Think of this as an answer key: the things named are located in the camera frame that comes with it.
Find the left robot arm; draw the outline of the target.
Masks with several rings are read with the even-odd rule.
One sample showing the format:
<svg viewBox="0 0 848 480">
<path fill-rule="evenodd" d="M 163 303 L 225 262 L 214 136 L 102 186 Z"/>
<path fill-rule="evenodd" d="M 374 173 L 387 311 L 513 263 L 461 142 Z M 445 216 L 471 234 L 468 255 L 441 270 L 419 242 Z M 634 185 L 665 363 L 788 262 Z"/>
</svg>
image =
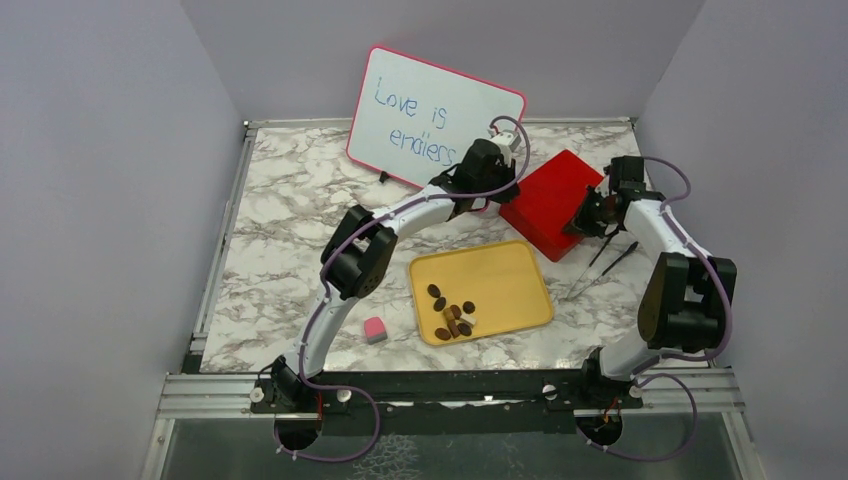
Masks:
<svg viewBox="0 0 848 480">
<path fill-rule="evenodd" d="M 521 140 L 511 132 L 476 139 L 464 158 L 416 194 L 371 211 L 351 207 L 322 252 L 319 293 L 299 337 L 270 368 L 270 383 L 290 410 L 313 401 L 315 377 L 356 303 L 383 281 L 397 244 L 473 209 L 478 199 L 507 203 L 518 195 L 523 169 L 513 158 Z"/>
</svg>

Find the red box lid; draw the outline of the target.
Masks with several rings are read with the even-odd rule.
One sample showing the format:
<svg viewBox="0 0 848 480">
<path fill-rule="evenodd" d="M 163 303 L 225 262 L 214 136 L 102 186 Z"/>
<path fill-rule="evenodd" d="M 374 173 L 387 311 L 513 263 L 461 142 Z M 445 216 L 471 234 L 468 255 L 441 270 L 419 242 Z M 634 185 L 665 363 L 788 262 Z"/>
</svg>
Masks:
<svg viewBox="0 0 848 480">
<path fill-rule="evenodd" d="M 564 229 L 576 215 L 587 189 L 603 176 L 577 155 L 563 150 L 519 182 L 520 194 L 499 215 L 552 262 L 582 240 Z"/>
</svg>

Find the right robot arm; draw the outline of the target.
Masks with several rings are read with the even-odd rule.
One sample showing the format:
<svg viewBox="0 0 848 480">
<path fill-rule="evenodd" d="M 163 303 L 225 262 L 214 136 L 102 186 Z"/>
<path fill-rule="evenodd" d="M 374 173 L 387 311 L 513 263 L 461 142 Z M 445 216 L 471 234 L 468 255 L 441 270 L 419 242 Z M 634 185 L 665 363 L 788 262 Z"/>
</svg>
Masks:
<svg viewBox="0 0 848 480">
<path fill-rule="evenodd" d="M 608 191 L 589 187 L 566 234 L 610 238 L 628 232 L 654 261 L 633 330 L 593 350 L 577 380 L 579 398 L 600 407 L 627 393 L 634 379 L 662 360 L 707 362 L 727 347 L 733 327 L 735 263 L 703 249 L 675 218 L 667 197 L 648 188 L 644 156 L 611 159 Z"/>
</svg>

